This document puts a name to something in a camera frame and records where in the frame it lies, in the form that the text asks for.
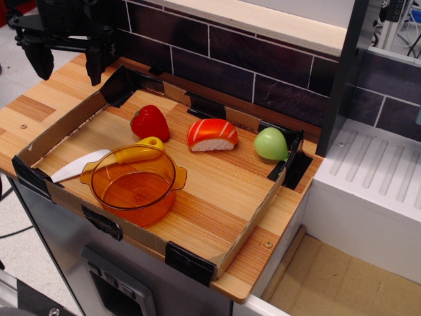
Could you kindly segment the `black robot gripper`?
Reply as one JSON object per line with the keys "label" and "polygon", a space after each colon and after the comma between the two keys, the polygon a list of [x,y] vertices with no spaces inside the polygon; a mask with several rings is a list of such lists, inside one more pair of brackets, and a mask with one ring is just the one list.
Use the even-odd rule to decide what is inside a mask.
{"label": "black robot gripper", "polygon": [[112,1],[36,1],[37,14],[12,17],[16,43],[36,74],[48,80],[52,50],[85,53],[91,85],[101,83],[109,54],[115,52]]}

